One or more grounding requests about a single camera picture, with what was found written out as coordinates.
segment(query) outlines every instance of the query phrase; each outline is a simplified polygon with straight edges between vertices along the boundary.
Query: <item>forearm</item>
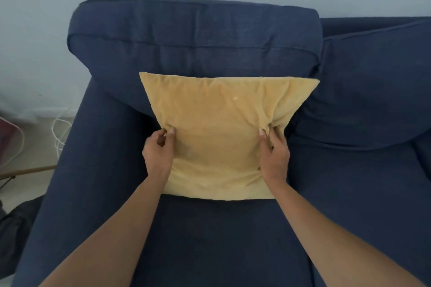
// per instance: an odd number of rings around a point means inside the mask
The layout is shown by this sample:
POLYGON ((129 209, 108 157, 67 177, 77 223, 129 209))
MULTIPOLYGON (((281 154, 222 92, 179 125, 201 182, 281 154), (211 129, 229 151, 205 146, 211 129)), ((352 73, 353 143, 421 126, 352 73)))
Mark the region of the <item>forearm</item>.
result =
POLYGON ((147 177, 126 203, 40 287, 128 287, 164 186, 164 179, 147 177))
POLYGON ((287 183, 268 186, 329 287, 424 286, 383 253, 326 218, 287 183))

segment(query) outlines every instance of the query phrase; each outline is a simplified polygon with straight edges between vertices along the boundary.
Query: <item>sofa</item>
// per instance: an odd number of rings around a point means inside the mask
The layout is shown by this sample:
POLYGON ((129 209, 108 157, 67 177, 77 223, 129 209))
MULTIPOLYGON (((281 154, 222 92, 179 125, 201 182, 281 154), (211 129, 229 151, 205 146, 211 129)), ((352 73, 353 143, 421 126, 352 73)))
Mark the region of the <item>sofa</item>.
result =
MULTIPOLYGON (((138 72, 320 80, 285 131, 287 180, 431 285, 431 18, 90 0, 68 48, 92 78, 13 282, 36 287, 145 179, 159 126, 138 72)), ((162 195, 131 286, 325 286, 275 200, 162 195)))

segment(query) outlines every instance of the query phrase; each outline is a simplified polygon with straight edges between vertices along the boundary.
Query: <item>red object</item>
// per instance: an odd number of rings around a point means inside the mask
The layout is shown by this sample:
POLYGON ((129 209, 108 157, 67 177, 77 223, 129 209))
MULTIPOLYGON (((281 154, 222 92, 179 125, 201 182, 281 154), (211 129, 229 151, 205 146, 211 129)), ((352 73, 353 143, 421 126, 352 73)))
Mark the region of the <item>red object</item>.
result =
POLYGON ((10 138, 15 133, 16 127, 14 125, 9 124, 0 118, 0 162, 2 158, 2 154, 6 149, 10 138))

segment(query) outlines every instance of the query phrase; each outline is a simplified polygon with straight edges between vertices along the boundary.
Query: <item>black bag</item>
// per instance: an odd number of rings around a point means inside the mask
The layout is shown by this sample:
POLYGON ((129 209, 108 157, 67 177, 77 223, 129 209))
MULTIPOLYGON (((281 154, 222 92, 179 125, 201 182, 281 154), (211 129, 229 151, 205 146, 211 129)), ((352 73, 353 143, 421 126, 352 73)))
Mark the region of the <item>black bag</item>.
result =
POLYGON ((0 219, 0 279, 15 273, 43 198, 21 203, 0 219))

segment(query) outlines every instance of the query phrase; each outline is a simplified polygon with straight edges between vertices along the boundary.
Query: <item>fabric upholstery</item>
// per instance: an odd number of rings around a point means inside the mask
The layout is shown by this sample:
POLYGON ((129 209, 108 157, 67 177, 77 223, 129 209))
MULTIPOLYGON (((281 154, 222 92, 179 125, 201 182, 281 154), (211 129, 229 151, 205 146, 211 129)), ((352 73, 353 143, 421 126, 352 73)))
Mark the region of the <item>fabric upholstery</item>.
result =
POLYGON ((295 138, 365 150, 431 128, 430 35, 431 20, 421 20, 327 37, 295 138))
MULTIPOLYGON (((288 176, 300 194, 431 285, 431 181, 411 143, 369 151, 290 143, 289 149, 288 176)), ((424 161, 431 164, 431 157, 424 161)), ((317 272, 315 279, 315 287, 324 286, 317 272)))
MULTIPOLYGON (((92 79, 25 246, 13 287, 37 287, 146 176, 157 127, 92 79)), ((275 200, 162 195, 132 287, 312 287, 308 258, 275 200)))
POLYGON ((317 80, 140 75, 160 126, 177 130, 166 194, 211 200, 274 198, 259 169, 258 130, 268 130, 272 123, 284 131, 317 80))
POLYGON ((139 72, 309 77, 323 39, 313 9, 226 1, 90 0, 68 48, 117 100, 154 116, 139 72))

